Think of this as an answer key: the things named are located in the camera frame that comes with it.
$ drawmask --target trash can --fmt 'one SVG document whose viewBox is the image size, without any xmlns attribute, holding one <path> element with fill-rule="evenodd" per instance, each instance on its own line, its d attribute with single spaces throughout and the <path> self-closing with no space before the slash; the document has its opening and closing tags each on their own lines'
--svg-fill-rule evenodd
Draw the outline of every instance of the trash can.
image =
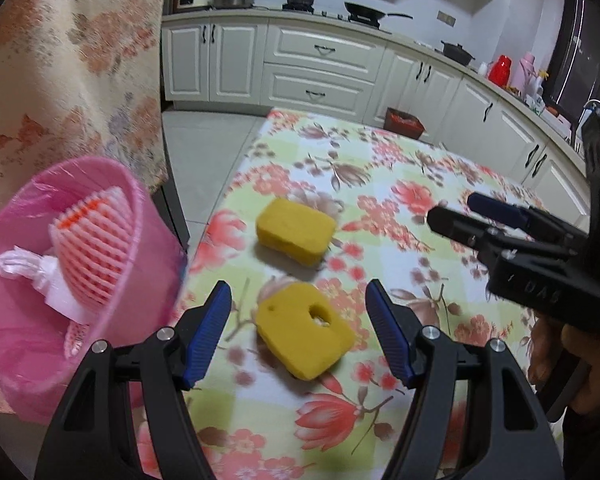
<svg viewBox="0 0 600 480">
<path fill-rule="evenodd" d="M 0 212 L 0 254 L 14 246 L 45 254 L 52 247 L 49 224 L 92 192 L 112 186 L 122 189 L 132 209 L 132 243 L 111 300 L 74 357 L 66 358 L 63 350 L 68 319 L 45 303 L 30 280 L 0 276 L 0 390 L 23 420 L 51 420 L 94 341 L 138 343 L 168 322 L 176 301 L 184 252 L 146 188 L 110 158 L 75 158 L 33 177 Z"/>
<path fill-rule="evenodd" d="M 388 132 L 414 140 L 418 140 L 425 130 L 416 116 L 394 108 L 387 108 L 383 128 Z"/>
</svg>

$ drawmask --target hand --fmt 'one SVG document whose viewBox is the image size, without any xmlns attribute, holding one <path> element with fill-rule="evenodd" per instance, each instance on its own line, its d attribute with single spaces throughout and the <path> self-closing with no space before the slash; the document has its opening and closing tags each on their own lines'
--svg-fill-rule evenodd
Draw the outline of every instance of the hand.
<svg viewBox="0 0 600 480">
<path fill-rule="evenodd" d="M 562 348 L 591 365 L 587 382 L 571 401 L 571 409 L 581 415 L 600 408 L 600 336 L 593 336 L 570 325 L 561 325 L 540 316 L 531 331 L 533 350 L 529 380 L 538 384 L 549 378 L 552 363 Z"/>
</svg>

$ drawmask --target sponge with hole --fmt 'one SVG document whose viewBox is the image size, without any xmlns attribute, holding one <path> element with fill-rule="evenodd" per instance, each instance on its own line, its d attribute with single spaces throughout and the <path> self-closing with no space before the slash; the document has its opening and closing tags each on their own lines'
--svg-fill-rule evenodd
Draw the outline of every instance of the sponge with hole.
<svg viewBox="0 0 600 480">
<path fill-rule="evenodd" d="M 256 220 L 258 241 L 304 266 L 322 259 L 336 231 L 329 215 L 285 198 L 274 199 Z"/>
<path fill-rule="evenodd" d="M 293 376 L 311 381 L 349 351 L 356 335 L 310 283 L 292 283 L 256 313 L 258 334 Z"/>
</svg>

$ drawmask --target floral tablecloth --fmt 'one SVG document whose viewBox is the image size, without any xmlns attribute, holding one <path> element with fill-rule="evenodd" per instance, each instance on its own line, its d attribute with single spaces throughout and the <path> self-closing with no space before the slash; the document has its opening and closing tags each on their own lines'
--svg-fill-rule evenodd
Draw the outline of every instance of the floral tablecloth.
<svg viewBox="0 0 600 480">
<path fill-rule="evenodd" d="M 218 479 L 382 476 L 413 395 L 389 372 L 366 314 L 372 278 L 456 340 L 504 339 L 526 370 L 531 313 L 486 293 L 487 273 L 473 252 L 425 223 L 438 203 L 468 212 L 474 191 L 539 205 L 519 185 L 443 150 L 325 116 L 272 111 L 206 229 L 173 319 L 202 304 L 218 280 L 231 286 L 234 309 L 209 371 L 185 395 Z M 318 270 L 257 244 L 256 217 L 275 196 L 338 221 Z M 256 336 L 258 304 L 294 280 L 314 283 L 357 335 L 319 381 L 291 377 Z M 442 471 L 457 457 L 463 410 L 459 388 Z M 139 447 L 144 468 L 158 476 L 146 423 Z"/>
</svg>

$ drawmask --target kitchen cabinet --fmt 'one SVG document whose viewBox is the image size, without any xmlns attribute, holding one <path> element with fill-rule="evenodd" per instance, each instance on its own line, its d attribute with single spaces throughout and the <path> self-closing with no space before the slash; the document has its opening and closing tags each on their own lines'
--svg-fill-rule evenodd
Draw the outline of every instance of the kitchen cabinet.
<svg viewBox="0 0 600 480">
<path fill-rule="evenodd" d="M 209 20 L 162 30 L 164 94 L 173 101 L 209 101 Z"/>
<path fill-rule="evenodd" d="M 211 101 L 259 104 L 267 22 L 216 19 L 209 33 Z"/>
<path fill-rule="evenodd" d="M 386 41 L 369 39 L 349 30 L 334 31 L 321 23 L 311 28 L 298 22 L 276 20 L 269 24 L 266 62 L 325 70 L 373 83 Z"/>
<path fill-rule="evenodd" d="M 485 87 L 463 79 L 446 111 L 436 142 L 450 152 L 473 159 L 496 102 L 497 98 Z"/>
<path fill-rule="evenodd" d="M 382 128 L 387 108 L 396 108 L 419 118 L 425 127 L 422 142 L 433 143 L 451 103 L 461 75 L 449 65 L 420 57 L 409 49 L 388 50 L 378 72 L 364 123 Z"/>
<path fill-rule="evenodd" d="M 533 170 L 546 141 L 533 124 L 520 114 L 512 113 L 502 102 L 489 111 L 483 125 L 469 158 L 522 182 Z"/>
<path fill-rule="evenodd" d="M 547 211 L 588 231 L 590 191 L 583 174 L 557 148 L 547 146 L 522 183 Z"/>
<path fill-rule="evenodd" d="M 360 122 L 372 83 L 331 72 L 266 63 L 260 104 Z"/>
<path fill-rule="evenodd" d="M 461 80 L 458 71 L 449 65 L 433 59 L 426 61 L 413 104 L 409 108 L 409 113 L 419 118 L 425 127 L 420 137 L 422 142 L 435 142 L 445 117 L 441 110 L 449 107 Z"/>
<path fill-rule="evenodd" d="M 215 18 L 162 30 L 168 100 L 258 104 L 265 18 Z"/>
</svg>

